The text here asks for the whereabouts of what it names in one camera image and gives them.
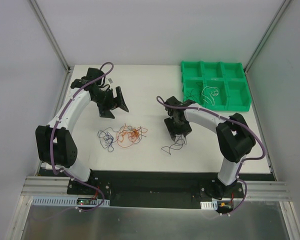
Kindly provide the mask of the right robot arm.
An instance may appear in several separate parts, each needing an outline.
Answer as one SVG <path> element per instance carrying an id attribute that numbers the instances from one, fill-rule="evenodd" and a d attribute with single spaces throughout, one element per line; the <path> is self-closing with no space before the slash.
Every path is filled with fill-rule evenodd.
<path id="1" fill-rule="evenodd" d="M 254 133 L 250 131 L 244 117 L 239 113 L 224 117 L 203 108 L 193 100 L 181 102 L 174 96 L 162 105 L 169 116 L 164 123 L 173 141 L 191 133 L 191 123 L 216 134 L 223 161 L 217 175 L 215 192 L 220 197 L 227 197 L 233 191 L 232 184 L 237 180 L 240 162 L 256 145 Z"/>

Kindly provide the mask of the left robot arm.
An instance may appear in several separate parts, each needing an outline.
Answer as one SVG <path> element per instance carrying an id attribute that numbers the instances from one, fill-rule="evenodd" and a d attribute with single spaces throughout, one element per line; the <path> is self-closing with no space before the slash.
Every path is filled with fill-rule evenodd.
<path id="1" fill-rule="evenodd" d="M 101 118 L 114 119 L 112 111 L 117 108 L 129 111 L 121 87 L 112 88 L 107 75 L 101 67 L 88 68 L 85 76 L 71 83 L 68 99 L 56 116 L 47 125 L 39 125 L 35 130 L 40 161 L 52 166 L 56 175 L 64 171 L 79 180 L 78 188 L 86 195 L 95 191 L 96 183 L 90 179 L 91 169 L 79 160 L 78 148 L 72 137 L 81 113 L 91 102 L 96 103 Z"/>

